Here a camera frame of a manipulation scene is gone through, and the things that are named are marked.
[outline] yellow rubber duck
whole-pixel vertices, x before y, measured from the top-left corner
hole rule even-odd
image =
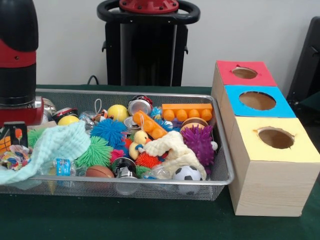
[[[134,134],[133,142],[129,147],[129,155],[133,160],[136,160],[140,154],[139,149],[143,149],[144,145],[151,142],[148,134],[145,131],[137,131]]]

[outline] light green towel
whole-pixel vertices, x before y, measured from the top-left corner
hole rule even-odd
[[[19,171],[0,168],[0,185],[24,181],[37,174],[38,171],[46,175],[56,158],[69,159],[70,161],[77,159],[87,151],[91,143],[90,137],[85,131],[84,121],[68,126],[47,128],[36,142],[31,162],[28,165]],[[26,182],[25,184],[17,183],[14,186],[20,189],[30,188]]]

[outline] yellow box top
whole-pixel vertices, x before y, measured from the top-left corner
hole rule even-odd
[[[320,154],[298,118],[235,118],[252,161],[320,163]]]

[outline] red box top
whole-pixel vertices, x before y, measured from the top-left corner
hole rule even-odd
[[[224,85],[277,86],[263,61],[217,61],[216,64]]]

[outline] soccer ball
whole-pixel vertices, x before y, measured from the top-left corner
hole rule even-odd
[[[202,181],[201,173],[194,166],[182,166],[179,167],[174,175],[174,180],[193,180]],[[182,195],[194,195],[200,190],[199,185],[179,185],[179,193]]]

